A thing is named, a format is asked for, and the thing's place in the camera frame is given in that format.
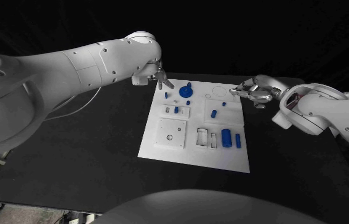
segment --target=white cable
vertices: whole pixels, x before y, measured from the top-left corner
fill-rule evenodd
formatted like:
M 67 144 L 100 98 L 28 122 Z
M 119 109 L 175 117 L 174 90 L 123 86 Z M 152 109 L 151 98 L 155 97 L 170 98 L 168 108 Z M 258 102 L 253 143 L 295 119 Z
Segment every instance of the white cable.
M 95 96 L 96 96 L 96 94 L 98 94 L 98 92 L 99 92 L 99 89 L 98 89 L 95 95 L 92 96 L 90 100 L 87 101 L 87 103 L 86 103 L 86 104 L 85 104 L 85 105 L 83 105 L 76 111 L 73 111 L 72 113 L 64 114 L 64 115 L 61 115 L 61 116 L 47 118 L 47 119 L 44 119 L 43 121 L 47 121 L 47 120 L 51 120 L 51 119 L 57 119 L 57 118 L 60 118 L 60 117 L 66 117 L 66 116 L 74 114 L 77 111 L 80 111 L 80 110 L 86 107 L 86 105 L 90 103 L 92 99 L 95 98 Z
M 73 98 L 76 97 L 76 95 L 60 105 L 60 106 L 57 106 L 53 110 L 51 110 L 51 112 L 53 111 L 56 111 L 57 109 L 60 109 L 72 100 L 73 100 Z

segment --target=gray floor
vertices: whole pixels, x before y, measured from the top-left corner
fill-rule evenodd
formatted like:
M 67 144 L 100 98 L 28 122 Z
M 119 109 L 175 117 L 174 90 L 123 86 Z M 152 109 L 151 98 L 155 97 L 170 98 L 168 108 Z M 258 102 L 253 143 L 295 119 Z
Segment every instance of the gray floor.
M 61 210 L 5 204 L 0 224 L 53 224 L 61 215 Z

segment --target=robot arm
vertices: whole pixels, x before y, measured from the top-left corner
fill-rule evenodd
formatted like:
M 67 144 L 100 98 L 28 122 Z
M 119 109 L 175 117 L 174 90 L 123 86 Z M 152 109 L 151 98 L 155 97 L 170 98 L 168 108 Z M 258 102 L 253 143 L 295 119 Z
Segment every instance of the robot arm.
M 314 83 L 289 88 L 275 78 L 258 75 L 229 92 L 250 99 L 256 108 L 263 108 L 259 103 L 272 98 L 279 100 L 272 121 L 284 129 L 294 125 L 302 132 L 318 135 L 330 127 L 349 142 L 349 99 L 335 89 Z
M 77 94 L 129 77 L 134 85 L 157 78 L 160 87 L 173 88 L 160 57 L 147 32 L 40 55 L 0 55 L 0 150 L 25 141 L 57 104 Z

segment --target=white board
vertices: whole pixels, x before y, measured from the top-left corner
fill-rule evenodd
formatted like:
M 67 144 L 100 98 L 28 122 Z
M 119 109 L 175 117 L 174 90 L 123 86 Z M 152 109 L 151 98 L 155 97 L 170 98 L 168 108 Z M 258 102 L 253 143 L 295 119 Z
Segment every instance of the white board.
M 154 91 L 138 157 L 249 173 L 242 106 L 239 97 L 227 92 L 236 85 L 175 79 L 170 82 L 174 89 L 162 86 L 162 90 Z M 183 98 L 178 90 L 188 82 L 193 95 Z M 196 145 L 197 129 L 207 130 L 207 147 Z M 223 129 L 230 130 L 229 148 L 222 147 Z M 216 148 L 210 147 L 210 134 L 214 134 Z M 236 148 L 235 134 L 239 134 L 240 148 Z

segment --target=table surface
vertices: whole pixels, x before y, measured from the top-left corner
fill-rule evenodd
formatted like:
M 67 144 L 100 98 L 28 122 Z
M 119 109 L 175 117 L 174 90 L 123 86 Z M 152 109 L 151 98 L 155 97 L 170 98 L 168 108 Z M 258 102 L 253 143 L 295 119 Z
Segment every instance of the table surface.
M 239 84 L 249 77 L 167 74 L 168 78 Z M 288 85 L 302 83 L 281 78 Z M 349 166 L 330 131 L 320 136 L 271 121 L 240 99 L 250 174 L 138 158 L 155 82 L 105 86 L 87 107 L 41 124 L 0 170 L 0 202 L 103 213 L 125 201 L 174 189 L 219 190 L 278 203 L 328 223 L 347 218 Z M 82 94 L 59 114 L 73 111 Z

